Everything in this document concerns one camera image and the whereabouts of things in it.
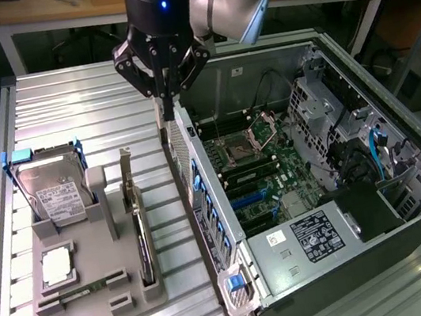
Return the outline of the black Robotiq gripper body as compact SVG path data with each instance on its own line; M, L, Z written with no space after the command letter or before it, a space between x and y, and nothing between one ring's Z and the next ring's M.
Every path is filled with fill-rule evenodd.
M142 50L152 39L176 40L181 46L192 44L190 0L125 0L128 44Z

